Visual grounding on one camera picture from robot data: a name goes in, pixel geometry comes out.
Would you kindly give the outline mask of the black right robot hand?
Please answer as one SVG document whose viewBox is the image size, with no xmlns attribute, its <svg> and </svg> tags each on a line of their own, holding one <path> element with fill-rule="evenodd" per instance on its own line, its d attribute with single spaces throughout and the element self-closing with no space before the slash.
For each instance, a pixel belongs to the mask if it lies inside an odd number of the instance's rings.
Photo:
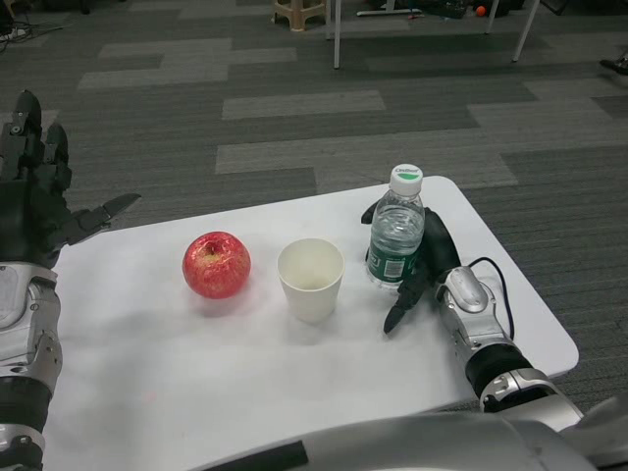
<svg viewBox="0 0 628 471">
<path fill-rule="evenodd" d="M 396 289 L 397 300 L 384 321 L 384 334 L 388 335 L 396 328 L 428 288 L 443 282 L 446 275 L 460 265 L 457 249 L 444 222 L 427 207 L 423 239 L 414 256 L 410 274 Z"/>
</svg>

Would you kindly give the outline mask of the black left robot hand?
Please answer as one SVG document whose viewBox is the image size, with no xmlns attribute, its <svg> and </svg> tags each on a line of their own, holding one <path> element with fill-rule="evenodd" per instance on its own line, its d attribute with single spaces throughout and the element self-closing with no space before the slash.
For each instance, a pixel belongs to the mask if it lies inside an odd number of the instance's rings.
<svg viewBox="0 0 628 471">
<path fill-rule="evenodd" d="M 69 143 L 53 123 L 42 133 L 37 97 L 25 89 L 1 134 L 1 260 L 53 268 L 66 245 L 107 230 L 140 199 L 127 193 L 94 209 L 71 211 L 64 193 L 71 186 Z"/>
</svg>

